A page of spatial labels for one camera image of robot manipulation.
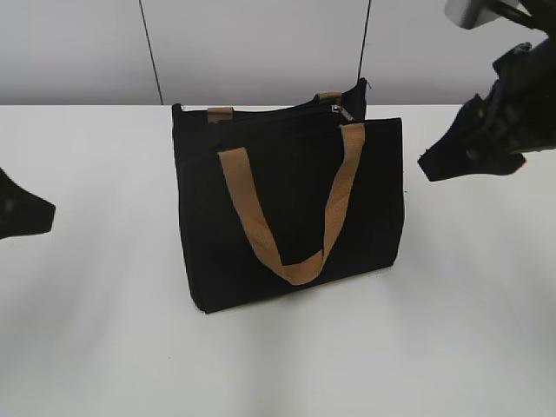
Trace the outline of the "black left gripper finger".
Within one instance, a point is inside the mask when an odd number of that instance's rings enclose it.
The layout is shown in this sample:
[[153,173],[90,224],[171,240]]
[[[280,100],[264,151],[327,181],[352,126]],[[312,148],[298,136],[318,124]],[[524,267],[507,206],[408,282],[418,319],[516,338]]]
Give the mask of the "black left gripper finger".
[[54,204],[21,188],[1,170],[1,239],[49,233],[55,213]]

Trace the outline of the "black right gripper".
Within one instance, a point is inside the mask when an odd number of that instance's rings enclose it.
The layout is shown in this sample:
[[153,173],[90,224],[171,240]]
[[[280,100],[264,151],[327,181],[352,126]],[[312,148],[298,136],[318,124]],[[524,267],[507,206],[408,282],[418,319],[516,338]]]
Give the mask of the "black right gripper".
[[474,97],[444,136],[420,156],[431,182],[465,175],[511,175],[527,152],[555,149],[555,41],[521,43],[493,63],[498,80]]

